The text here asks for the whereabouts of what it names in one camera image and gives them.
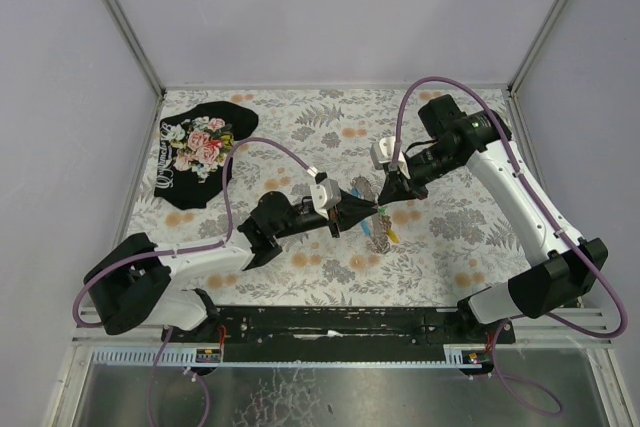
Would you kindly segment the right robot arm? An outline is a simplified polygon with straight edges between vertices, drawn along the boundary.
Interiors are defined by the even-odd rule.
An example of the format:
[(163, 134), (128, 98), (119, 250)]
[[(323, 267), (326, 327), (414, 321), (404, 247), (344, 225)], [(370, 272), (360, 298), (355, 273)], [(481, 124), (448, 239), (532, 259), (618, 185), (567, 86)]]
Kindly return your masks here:
[(427, 196), (429, 183), (466, 167), (489, 191), (513, 228), (530, 267), (506, 282), (473, 294), (460, 310), (479, 324), (523, 315), (538, 318), (588, 293), (608, 257), (601, 239), (586, 240), (552, 204), (529, 170), (511, 133), (492, 110), (466, 114), (450, 95), (429, 101), (419, 118), (432, 143), (391, 165), (395, 137), (371, 147), (386, 174), (380, 205)]

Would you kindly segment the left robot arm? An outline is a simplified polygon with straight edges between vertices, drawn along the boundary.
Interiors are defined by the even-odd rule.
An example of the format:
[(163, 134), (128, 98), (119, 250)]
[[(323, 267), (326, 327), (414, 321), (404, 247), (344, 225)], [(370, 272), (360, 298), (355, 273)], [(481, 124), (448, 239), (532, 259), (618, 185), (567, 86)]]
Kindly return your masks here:
[(271, 191), (227, 239), (171, 245), (154, 243), (144, 232), (127, 237), (85, 275), (80, 294), (95, 307), (92, 325), (111, 336), (142, 325), (193, 331), (214, 315), (213, 301), (195, 279), (263, 267), (281, 253), (282, 238), (322, 228), (339, 237), (377, 211), (374, 202), (340, 192), (320, 214), (311, 197), (292, 204)]

